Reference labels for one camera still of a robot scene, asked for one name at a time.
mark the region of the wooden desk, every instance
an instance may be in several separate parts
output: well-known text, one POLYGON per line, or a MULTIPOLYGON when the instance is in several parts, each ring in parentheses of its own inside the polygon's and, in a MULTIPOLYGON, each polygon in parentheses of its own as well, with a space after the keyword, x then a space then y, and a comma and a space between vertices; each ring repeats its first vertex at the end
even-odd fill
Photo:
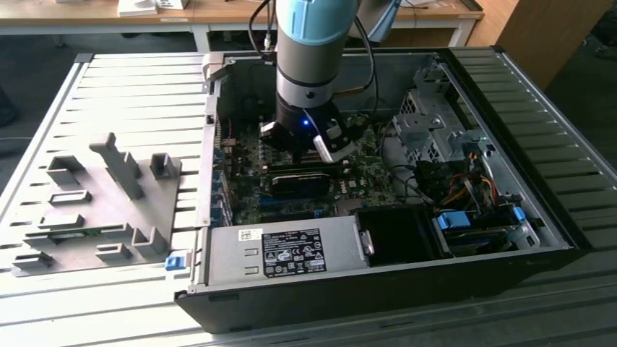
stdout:
MULTIPOLYGON (((203 31, 199 36, 207 37, 207 32, 222 30, 246 30, 250 15, 258 6, 251 0, 191 0, 194 4, 193 29, 203 31)), ((482 18, 482 12, 471 12, 458 0, 438 0, 423 4, 428 9, 403 9, 395 15, 394 29, 447 28, 450 33, 448 46, 463 46, 475 21, 482 18)), ((254 29, 265 28, 266 11, 255 18, 254 29)), ((207 39, 198 51, 209 51, 207 39)))
POLYGON ((117 0, 67 4, 57 4, 54 0, 0 0, 0 35, 189 32, 193 6, 118 17, 117 0))
MULTIPOLYGON (((207 32, 246 30, 257 5, 258 2, 249 0, 190 0, 183 10, 158 9, 153 15, 118 17, 117 0, 85 0, 69 4, 57 4, 54 0, 0 0, 0 35, 186 31, 193 33, 197 50, 206 53, 210 51, 207 32)), ((438 0, 422 6, 428 9, 399 9, 392 27, 447 28, 440 45, 463 46, 482 12, 470 12, 458 0, 438 0)), ((265 11, 254 26, 255 30, 263 28, 265 11)))
POLYGON ((468 46, 503 47, 543 89, 559 72, 611 0, 475 0, 486 16, 468 46))

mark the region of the slotted metal table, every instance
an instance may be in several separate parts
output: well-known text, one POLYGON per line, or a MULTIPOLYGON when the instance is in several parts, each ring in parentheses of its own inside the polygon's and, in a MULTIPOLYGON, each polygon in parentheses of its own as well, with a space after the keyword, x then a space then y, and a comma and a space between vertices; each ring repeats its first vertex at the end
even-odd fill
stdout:
POLYGON ((3 346, 606 346, 617 338, 614 171, 511 64, 454 49, 534 164, 572 210, 594 252, 487 299, 225 335, 173 303, 186 270, 162 264, 13 278, 22 234, 49 192, 50 156, 114 132, 135 158, 181 158, 171 248, 193 245, 205 94, 198 53, 78 56, 0 198, 3 346))

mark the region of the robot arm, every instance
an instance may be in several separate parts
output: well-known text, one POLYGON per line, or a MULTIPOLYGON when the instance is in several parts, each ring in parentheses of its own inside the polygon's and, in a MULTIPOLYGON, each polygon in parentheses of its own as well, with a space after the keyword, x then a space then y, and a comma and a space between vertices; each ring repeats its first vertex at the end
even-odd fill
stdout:
MULTIPOLYGON (((262 140, 277 149, 298 156, 316 149, 327 163, 336 162, 354 151, 354 140, 360 132, 347 129, 332 103, 332 80, 346 36, 366 36, 368 40, 380 41, 391 27, 399 2, 277 1, 277 115, 274 123, 262 128, 262 140), (362 16, 368 33, 356 16, 362 16)), ((362 87, 354 88, 339 95, 362 90, 362 87)))

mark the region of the dark floor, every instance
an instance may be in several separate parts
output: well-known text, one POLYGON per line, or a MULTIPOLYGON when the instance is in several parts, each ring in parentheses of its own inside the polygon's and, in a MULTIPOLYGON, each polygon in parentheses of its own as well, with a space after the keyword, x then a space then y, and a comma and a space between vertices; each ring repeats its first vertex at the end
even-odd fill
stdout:
MULTIPOLYGON (((77 53, 194 51, 193 36, 173 33, 66 35, 55 48, 47 36, 0 36, 0 85, 21 111, 18 121, 0 128, 0 138, 31 137, 77 53)), ((594 57, 595 44, 580 46, 548 86, 547 95, 596 149, 617 166, 617 61, 594 57)), ((27 140, 0 140, 0 191, 17 165, 27 140)))

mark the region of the white box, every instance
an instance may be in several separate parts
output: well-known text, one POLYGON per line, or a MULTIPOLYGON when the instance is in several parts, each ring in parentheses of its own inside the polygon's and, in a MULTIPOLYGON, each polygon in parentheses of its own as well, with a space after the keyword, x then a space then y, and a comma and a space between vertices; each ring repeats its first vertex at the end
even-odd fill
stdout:
POLYGON ((183 9, 189 0, 155 0, 159 9, 183 9))
POLYGON ((154 0, 118 0, 117 1, 117 16, 118 17, 142 16, 145 14, 155 14, 154 0))

